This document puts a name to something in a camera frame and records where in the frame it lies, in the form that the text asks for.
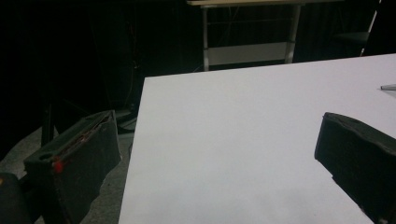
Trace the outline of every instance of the dark background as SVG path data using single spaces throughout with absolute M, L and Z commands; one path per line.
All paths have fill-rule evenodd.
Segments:
M 374 8 L 369 0 L 302 7 L 294 62 L 359 56 L 332 37 L 367 31 Z M 226 22 L 209 26 L 209 47 L 286 41 L 290 13 L 288 6 L 210 9 L 210 21 Z M 274 18 L 285 20 L 234 22 Z M 380 19 L 376 32 L 392 19 Z M 137 113 L 145 77 L 203 71 L 202 29 L 201 9 L 184 0 L 2 1 L 0 160 L 41 126 L 48 105 L 61 133 L 102 110 Z M 391 36 L 386 30 L 371 41 L 377 47 L 369 48 L 370 54 L 384 52 L 381 48 L 394 52 L 380 41 Z M 283 62 L 212 69 L 278 63 Z

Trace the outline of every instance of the table leg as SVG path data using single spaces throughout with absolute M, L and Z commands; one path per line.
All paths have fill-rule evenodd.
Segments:
M 293 6 L 293 18 L 290 26 L 289 42 L 286 46 L 285 63 L 293 62 L 294 47 L 296 45 L 296 36 L 298 21 L 300 19 L 301 5 Z
M 204 18 L 204 71 L 209 71 L 209 56 L 208 56 L 208 44 L 207 44 L 207 8 L 202 9 Z

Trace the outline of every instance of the red spot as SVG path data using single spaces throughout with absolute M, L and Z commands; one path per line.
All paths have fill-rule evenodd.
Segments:
M 60 174 L 64 170 L 64 164 L 61 161 L 56 161 L 52 164 L 55 174 Z

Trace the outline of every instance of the white table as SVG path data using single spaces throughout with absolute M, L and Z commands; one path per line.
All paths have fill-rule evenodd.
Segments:
M 120 223 L 372 223 L 314 159 L 322 116 L 396 136 L 396 54 L 148 77 Z
M 209 65 L 228 63 L 251 63 L 273 60 L 285 60 L 292 63 L 296 43 L 297 29 L 299 25 L 301 6 L 307 3 L 339 2 L 344 0 L 187 0 L 191 6 L 199 6 L 203 9 L 204 25 L 204 70 L 209 70 Z M 256 45 L 209 47 L 207 37 L 207 11 L 215 7 L 252 7 L 252 6 L 293 6 L 290 18 L 290 33 L 287 42 L 263 43 Z

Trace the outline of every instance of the floor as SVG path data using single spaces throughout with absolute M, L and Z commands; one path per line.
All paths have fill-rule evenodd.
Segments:
M 135 126 L 135 121 L 124 125 L 124 128 Z M 81 223 L 113 224 L 118 223 L 122 203 L 122 195 L 125 187 L 126 175 L 128 172 L 129 155 L 134 134 L 119 134 L 121 162 L 108 173 L 103 183 L 100 195 L 92 202 L 91 210 L 84 217 Z M 7 156 L 0 161 L 0 170 L 4 173 L 12 173 L 18 178 L 26 173 L 23 171 L 23 160 L 36 150 L 40 149 L 41 128 L 37 129 L 24 139 L 22 139 Z M 40 218 L 36 224 L 44 223 Z

